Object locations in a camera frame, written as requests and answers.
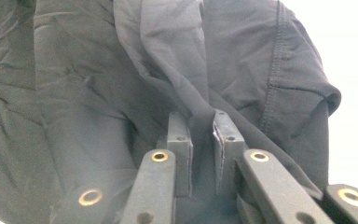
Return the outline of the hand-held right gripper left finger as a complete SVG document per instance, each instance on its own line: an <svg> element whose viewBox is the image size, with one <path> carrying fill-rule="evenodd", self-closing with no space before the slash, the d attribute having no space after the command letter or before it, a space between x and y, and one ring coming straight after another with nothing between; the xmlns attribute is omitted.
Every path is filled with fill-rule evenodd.
<svg viewBox="0 0 358 224"><path fill-rule="evenodd" d="M168 131L157 142L157 148L171 151L176 158L175 195L186 197L192 191L193 144L185 117L179 112L171 112Z"/></svg>

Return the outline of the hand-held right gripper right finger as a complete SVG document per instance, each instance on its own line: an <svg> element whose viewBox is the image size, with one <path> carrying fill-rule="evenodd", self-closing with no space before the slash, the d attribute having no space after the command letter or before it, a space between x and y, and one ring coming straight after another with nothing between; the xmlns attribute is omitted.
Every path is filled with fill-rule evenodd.
<svg viewBox="0 0 358 224"><path fill-rule="evenodd" d="M213 120L215 191L221 197L234 197L235 160L241 155L245 141L229 117L217 110Z"/></svg>

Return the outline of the white table cover sheet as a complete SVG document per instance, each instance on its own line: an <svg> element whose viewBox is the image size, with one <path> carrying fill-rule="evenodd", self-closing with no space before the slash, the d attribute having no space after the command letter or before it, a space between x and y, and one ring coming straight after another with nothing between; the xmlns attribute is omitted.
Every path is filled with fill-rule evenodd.
<svg viewBox="0 0 358 224"><path fill-rule="evenodd" d="M342 94L329 119L332 183L358 188L358 0L283 0L307 29Z"/></svg>

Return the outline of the black pants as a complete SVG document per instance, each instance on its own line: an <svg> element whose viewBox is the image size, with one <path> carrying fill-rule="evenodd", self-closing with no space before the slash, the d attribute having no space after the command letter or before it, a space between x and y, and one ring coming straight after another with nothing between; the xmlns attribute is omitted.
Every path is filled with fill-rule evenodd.
<svg viewBox="0 0 358 224"><path fill-rule="evenodd" d="M0 0L0 220L119 224L178 112L194 151L177 224L240 224L214 190L214 116L318 195L339 102L280 0Z"/></svg>

